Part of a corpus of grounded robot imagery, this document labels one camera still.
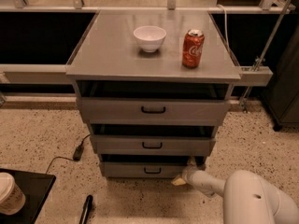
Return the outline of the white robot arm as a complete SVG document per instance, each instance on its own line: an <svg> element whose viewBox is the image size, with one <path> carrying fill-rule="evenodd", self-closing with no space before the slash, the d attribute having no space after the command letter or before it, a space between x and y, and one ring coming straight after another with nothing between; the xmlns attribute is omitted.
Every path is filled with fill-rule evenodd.
<svg viewBox="0 0 299 224"><path fill-rule="evenodd" d="M260 175L245 170L220 179L200 170L194 157L172 184L189 184L209 198L223 202L223 224L299 224L299 208L284 191Z"/></svg>

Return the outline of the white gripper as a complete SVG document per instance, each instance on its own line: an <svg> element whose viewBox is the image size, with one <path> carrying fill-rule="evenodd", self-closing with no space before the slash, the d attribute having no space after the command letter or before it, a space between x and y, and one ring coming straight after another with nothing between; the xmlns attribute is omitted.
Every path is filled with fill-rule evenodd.
<svg viewBox="0 0 299 224"><path fill-rule="evenodd" d="M189 157L186 167L182 172L182 177L180 175L176 176L171 183L174 186L182 186L186 183L193 186L201 186L205 177L205 172L202 170L198 170L196 168L196 160L195 157Z"/></svg>

